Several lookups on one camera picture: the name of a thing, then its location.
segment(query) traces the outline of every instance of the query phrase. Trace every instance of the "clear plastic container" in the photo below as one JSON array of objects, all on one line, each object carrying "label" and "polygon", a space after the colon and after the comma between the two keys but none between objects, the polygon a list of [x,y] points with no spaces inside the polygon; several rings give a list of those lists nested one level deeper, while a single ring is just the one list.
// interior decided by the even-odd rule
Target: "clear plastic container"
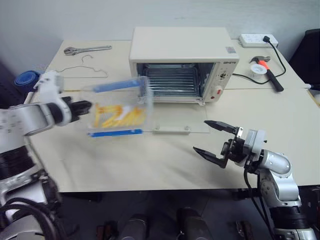
[{"label": "clear plastic container", "polygon": [[80,99],[92,103],[78,125],[93,138],[142,134],[153,110],[146,76],[85,87]]}]

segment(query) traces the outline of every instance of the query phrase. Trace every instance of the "power cord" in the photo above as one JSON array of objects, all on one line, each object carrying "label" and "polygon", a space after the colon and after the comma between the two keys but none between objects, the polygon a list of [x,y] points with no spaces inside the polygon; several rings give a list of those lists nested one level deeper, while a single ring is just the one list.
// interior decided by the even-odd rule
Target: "power cord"
[{"label": "power cord", "polygon": [[[43,232],[44,238],[46,240],[47,239],[48,240],[50,239],[67,240],[68,239],[61,221],[57,217],[55,217],[43,203],[38,203],[22,197],[16,197],[16,198],[9,199],[6,202],[6,204],[0,208],[0,212],[4,213],[12,209],[23,210],[25,211],[25,213],[33,215],[35,219],[38,221],[41,227],[41,230]],[[53,224],[58,238],[56,238],[56,233],[52,230],[51,226],[48,225],[47,220],[49,220]]]},{"label": "power cord", "polygon": [[[279,59],[279,62],[280,62],[280,64],[281,64],[281,66],[283,67],[283,72],[280,73],[280,74],[278,74],[278,75],[276,75],[275,77],[277,78],[277,77],[282,76],[283,74],[286,73],[287,69],[286,69],[284,63],[282,62],[282,60],[281,60],[281,58],[280,58],[280,56],[279,56],[279,54],[278,54],[277,49],[276,49],[275,46],[270,42],[270,37],[264,36],[263,41],[271,45],[271,47],[272,47],[273,50],[275,51],[275,54],[276,54],[277,58]],[[270,81],[270,80],[267,80],[267,81],[264,81],[264,82],[259,82],[259,81],[253,80],[251,77],[248,77],[248,76],[242,75],[242,74],[238,74],[238,73],[233,73],[232,75],[237,76],[237,77],[242,77],[242,78],[248,79],[248,80],[250,80],[251,82],[253,82],[253,83],[255,83],[255,84],[259,84],[259,85],[266,84],[266,83],[268,83],[268,82]]]},{"label": "power cord", "polygon": [[249,170],[249,168],[251,166],[251,163],[252,163],[252,158],[250,156],[248,156],[246,161],[245,161],[245,164],[244,164],[244,167],[245,167],[244,168],[244,172],[243,172],[244,182],[248,187],[249,197],[251,198],[251,200],[253,202],[253,205],[255,206],[256,210],[258,211],[259,215],[261,216],[262,220],[264,221],[265,225],[267,226],[269,234],[270,234],[272,240],[276,240],[275,236],[274,236],[274,233],[273,233],[273,231],[271,229],[271,225],[270,225],[270,221],[269,221],[269,218],[268,218],[268,215],[267,215],[266,207],[265,207],[265,204],[263,202],[263,199],[262,199],[262,196],[261,196],[261,193],[260,193],[260,174],[259,173],[257,175],[257,188],[258,188],[259,200],[260,200],[263,212],[261,211],[260,207],[258,206],[258,204],[257,204],[257,202],[256,202],[256,200],[255,200],[255,198],[253,196],[253,193],[252,193],[252,187],[251,187],[251,185],[249,183],[249,180],[248,180],[248,170]]}]

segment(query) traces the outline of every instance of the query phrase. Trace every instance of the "oven label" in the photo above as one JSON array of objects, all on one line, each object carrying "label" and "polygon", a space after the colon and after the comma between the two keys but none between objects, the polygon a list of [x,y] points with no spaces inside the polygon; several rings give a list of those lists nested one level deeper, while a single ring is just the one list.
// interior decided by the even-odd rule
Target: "oven label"
[{"label": "oven label", "polygon": [[225,49],[228,52],[228,54],[236,54],[236,50],[233,46],[226,46]]}]

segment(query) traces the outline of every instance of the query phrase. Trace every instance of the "hammer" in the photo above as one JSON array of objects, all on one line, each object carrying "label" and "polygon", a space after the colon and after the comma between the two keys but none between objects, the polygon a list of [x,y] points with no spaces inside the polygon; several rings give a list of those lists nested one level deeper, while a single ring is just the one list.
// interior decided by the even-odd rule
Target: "hammer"
[{"label": "hammer", "polygon": [[257,64],[260,64],[266,68],[266,75],[268,76],[269,80],[272,82],[274,85],[274,88],[277,92],[282,92],[284,88],[281,86],[281,84],[278,82],[276,79],[275,75],[270,71],[270,68],[268,67],[267,63],[270,61],[269,56],[255,56],[254,58],[251,59],[250,63],[255,61]]}]

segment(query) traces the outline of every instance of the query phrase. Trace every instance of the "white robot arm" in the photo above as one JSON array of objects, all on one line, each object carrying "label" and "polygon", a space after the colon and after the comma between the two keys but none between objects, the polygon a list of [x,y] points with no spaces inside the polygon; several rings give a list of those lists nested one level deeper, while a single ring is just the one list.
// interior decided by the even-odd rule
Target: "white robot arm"
[{"label": "white robot arm", "polygon": [[[47,72],[34,86],[40,102],[0,109],[0,205],[5,220],[11,223],[0,233],[1,240],[42,239],[43,234],[46,239],[64,238],[50,211],[45,214],[47,208],[37,204],[52,209],[60,201],[58,188],[48,173],[33,162],[25,145],[25,136],[54,125],[64,126],[89,113],[90,102],[60,98],[63,81],[57,72]],[[21,216],[18,210],[36,213]]]},{"label": "white robot arm", "polygon": [[258,188],[265,200],[274,223],[272,232],[268,216],[260,210],[252,194],[251,199],[265,221],[272,239],[280,240],[316,240],[315,232],[310,228],[306,216],[301,210],[299,189],[292,175],[292,164],[282,153],[263,149],[265,131],[249,130],[246,139],[241,139],[243,128],[224,122],[205,121],[210,127],[234,134],[233,139],[225,142],[221,151],[223,158],[193,147],[206,160],[225,168],[228,160],[244,167],[244,180],[251,194],[247,173],[258,175]]}]

